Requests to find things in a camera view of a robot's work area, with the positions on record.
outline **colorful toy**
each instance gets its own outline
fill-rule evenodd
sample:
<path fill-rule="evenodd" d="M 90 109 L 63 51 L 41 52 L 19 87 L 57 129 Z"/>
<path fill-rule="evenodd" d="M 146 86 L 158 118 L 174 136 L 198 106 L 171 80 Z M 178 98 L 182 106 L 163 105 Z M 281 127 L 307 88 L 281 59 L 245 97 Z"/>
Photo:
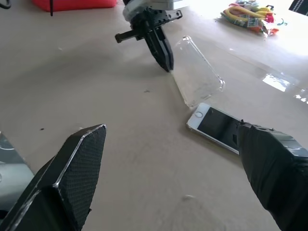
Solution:
<path fill-rule="evenodd" d="M 275 23 L 273 9 L 274 7 L 270 5 L 259 7 L 255 0 L 238 0 L 231 3 L 221 15 L 235 25 L 266 35 L 274 35 L 279 31 L 277 25 L 280 24 Z"/>

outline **beige tabletop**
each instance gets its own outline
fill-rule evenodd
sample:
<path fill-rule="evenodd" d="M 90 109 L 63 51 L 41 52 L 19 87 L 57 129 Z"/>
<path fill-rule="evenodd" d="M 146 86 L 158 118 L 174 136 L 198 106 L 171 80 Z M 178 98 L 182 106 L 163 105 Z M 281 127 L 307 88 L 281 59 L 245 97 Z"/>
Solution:
<path fill-rule="evenodd" d="M 71 133 L 107 125 L 86 231 L 279 230 L 240 158 L 186 129 L 191 110 L 145 42 L 116 43 L 114 35 L 129 29 L 122 10 L 50 17 L 16 0 L 0 11 L 0 130 L 36 172 Z M 164 27 L 171 44 L 191 36 L 225 80 L 206 102 L 308 147 L 308 104 L 293 97 L 303 99 L 308 87 L 306 18 L 290 18 L 281 34 L 265 38 L 215 14 L 199 1 Z M 289 85 L 283 92 L 266 77 Z"/>

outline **clear phone case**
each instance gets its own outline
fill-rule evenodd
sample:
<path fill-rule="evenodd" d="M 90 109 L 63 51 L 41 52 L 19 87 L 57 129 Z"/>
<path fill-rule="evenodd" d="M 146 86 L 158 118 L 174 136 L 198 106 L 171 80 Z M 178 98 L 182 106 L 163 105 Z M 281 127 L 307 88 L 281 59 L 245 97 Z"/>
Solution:
<path fill-rule="evenodd" d="M 223 91 L 225 82 L 215 73 L 191 37 L 184 36 L 173 53 L 173 77 L 187 106 L 195 107 Z"/>

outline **small debris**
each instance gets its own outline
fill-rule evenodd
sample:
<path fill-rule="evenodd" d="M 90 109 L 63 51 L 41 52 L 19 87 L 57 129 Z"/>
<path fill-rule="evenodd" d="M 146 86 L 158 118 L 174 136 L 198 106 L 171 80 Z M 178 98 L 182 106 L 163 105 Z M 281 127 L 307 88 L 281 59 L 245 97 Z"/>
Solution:
<path fill-rule="evenodd" d="M 195 196 L 192 196 L 192 195 L 185 195 L 185 196 L 183 196 L 183 198 L 182 198 L 182 200 L 183 201 L 186 201 L 186 200 L 190 200 L 190 199 L 193 199 L 193 198 L 195 198 Z"/>

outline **black phone screen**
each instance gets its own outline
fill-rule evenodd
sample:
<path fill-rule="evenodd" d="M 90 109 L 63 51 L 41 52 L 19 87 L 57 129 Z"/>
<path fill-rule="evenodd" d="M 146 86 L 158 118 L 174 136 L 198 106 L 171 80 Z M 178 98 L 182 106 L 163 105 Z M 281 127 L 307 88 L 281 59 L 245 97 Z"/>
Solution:
<path fill-rule="evenodd" d="M 214 139 L 238 150 L 234 137 L 237 135 L 238 120 L 210 107 L 200 123 L 198 130 Z"/>

